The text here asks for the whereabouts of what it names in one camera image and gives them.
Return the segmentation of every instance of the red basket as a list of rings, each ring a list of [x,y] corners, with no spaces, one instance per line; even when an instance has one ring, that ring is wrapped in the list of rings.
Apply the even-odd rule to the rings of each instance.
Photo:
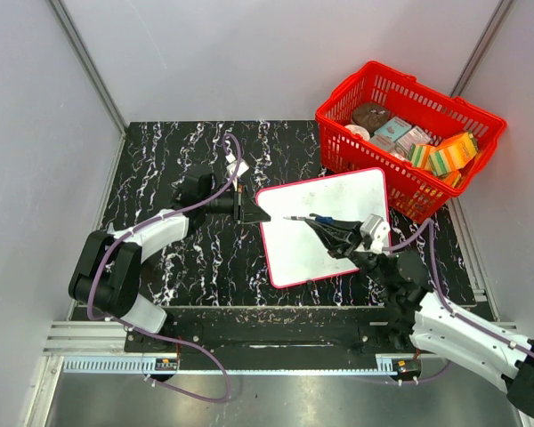
[[[348,131],[352,112],[364,102],[376,102],[391,116],[418,125],[439,145],[463,131],[478,138],[479,154],[465,169],[457,188],[413,167]],[[369,62],[344,80],[317,110],[320,126],[320,162],[342,173],[370,167],[384,170],[388,203],[415,222],[423,222],[451,197],[459,196],[473,177],[489,162],[497,149],[506,121],[469,104],[450,98],[419,84],[415,77],[402,74],[379,62]]]

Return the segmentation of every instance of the black marble table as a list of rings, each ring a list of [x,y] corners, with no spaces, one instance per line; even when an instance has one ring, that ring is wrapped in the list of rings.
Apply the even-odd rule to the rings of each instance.
[[[221,137],[225,132],[241,142],[250,165],[242,179],[253,194],[325,172],[320,167],[314,121],[132,123],[102,227],[120,230],[169,207],[190,165],[209,164],[217,176],[224,176]],[[442,208],[433,219],[442,286],[454,302],[474,305],[449,210]],[[393,244],[417,229],[392,209],[390,223]],[[425,239],[413,245],[428,262]],[[381,303],[381,291],[358,274],[278,290],[269,280],[259,227],[211,215],[195,235],[145,262],[141,284],[142,294],[163,306],[375,306]]]

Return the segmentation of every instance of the white panel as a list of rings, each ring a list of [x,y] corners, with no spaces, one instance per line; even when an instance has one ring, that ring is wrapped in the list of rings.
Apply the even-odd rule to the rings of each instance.
[[[501,315],[534,334],[534,0],[513,8],[465,97],[508,121],[461,199]]]
[[[118,134],[44,0],[0,1],[0,426],[94,225]]]
[[[449,93],[498,0],[65,0],[125,119],[310,119],[380,60]]]

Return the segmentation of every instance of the light blue box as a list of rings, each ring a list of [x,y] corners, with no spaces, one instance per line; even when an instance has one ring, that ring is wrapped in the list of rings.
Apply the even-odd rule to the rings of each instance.
[[[385,138],[392,140],[392,142],[396,142],[410,130],[411,125],[408,122],[401,120],[399,117],[394,117],[390,119],[388,123],[380,127],[374,135],[382,135]]]

